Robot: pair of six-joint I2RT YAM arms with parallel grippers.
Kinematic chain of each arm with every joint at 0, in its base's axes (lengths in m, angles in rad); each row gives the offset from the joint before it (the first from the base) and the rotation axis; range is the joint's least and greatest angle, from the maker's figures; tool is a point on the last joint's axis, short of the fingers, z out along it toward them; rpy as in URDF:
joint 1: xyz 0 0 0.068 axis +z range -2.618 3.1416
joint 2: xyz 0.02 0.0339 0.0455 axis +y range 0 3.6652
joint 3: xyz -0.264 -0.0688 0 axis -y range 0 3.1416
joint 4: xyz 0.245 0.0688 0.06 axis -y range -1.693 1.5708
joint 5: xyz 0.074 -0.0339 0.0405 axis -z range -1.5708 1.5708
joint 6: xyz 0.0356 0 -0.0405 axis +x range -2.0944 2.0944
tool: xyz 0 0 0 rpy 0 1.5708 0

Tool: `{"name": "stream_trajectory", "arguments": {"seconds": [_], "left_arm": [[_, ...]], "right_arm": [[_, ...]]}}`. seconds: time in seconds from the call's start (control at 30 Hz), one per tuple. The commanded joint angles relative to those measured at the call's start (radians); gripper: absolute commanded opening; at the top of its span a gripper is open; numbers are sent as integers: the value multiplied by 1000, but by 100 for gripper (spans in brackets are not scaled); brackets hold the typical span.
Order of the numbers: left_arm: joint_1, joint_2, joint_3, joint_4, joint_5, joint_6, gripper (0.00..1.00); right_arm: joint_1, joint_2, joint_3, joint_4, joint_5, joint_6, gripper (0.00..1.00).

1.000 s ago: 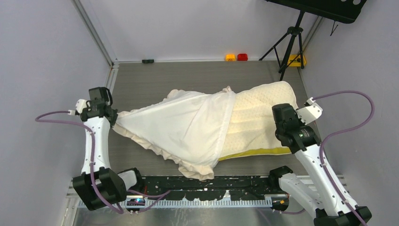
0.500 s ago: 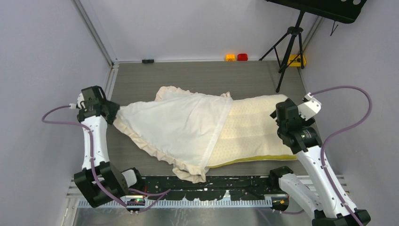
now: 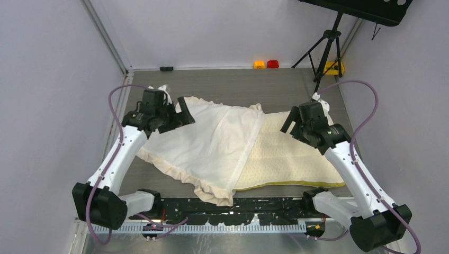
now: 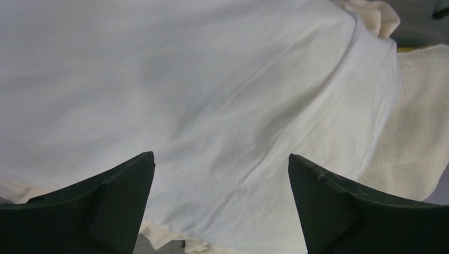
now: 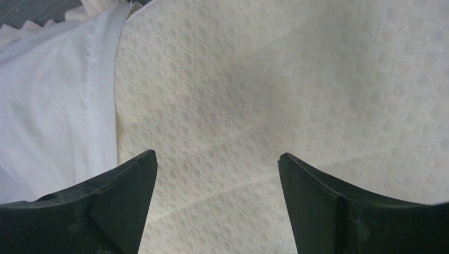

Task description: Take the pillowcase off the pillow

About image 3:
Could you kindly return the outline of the grey pillowcase with cream frill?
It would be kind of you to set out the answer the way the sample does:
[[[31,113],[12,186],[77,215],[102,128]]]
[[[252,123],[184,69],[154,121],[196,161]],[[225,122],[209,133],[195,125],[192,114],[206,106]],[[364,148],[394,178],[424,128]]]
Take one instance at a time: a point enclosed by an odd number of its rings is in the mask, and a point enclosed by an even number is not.
[[[185,102],[195,123],[153,133],[137,157],[192,184],[200,200],[232,206],[234,187],[265,120],[262,106],[228,106],[194,96]]]

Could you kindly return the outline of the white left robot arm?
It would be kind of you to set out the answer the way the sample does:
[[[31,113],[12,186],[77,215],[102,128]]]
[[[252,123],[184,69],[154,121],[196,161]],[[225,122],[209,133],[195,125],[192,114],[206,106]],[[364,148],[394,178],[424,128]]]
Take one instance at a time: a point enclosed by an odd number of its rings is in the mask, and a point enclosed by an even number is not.
[[[178,98],[176,109],[169,87],[151,86],[143,89],[142,99],[123,119],[114,117],[119,136],[99,168],[85,183],[76,183],[72,196],[78,218],[91,225],[117,230],[124,221],[139,213],[150,219],[162,213],[159,192],[139,189],[135,193],[119,196],[123,179],[137,152],[153,133],[163,134],[195,122],[183,97]]]

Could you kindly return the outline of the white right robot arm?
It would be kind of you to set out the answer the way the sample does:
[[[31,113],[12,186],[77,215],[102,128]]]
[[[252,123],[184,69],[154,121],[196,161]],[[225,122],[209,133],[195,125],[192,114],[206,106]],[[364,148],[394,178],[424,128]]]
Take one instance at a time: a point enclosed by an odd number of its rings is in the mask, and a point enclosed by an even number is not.
[[[317,187],[303,193],[301,207],[305,215],[325,214],[350,233],[364,252],[403,238],[412,218],[407,205],[396,202],[375,181],[354,150],[350,135],[340,124],[329,124],[329,105],[318,94],[299,106],[293,106],[281,132],[318,149],[337,170],[355,204],[337,198],[328,189]]]

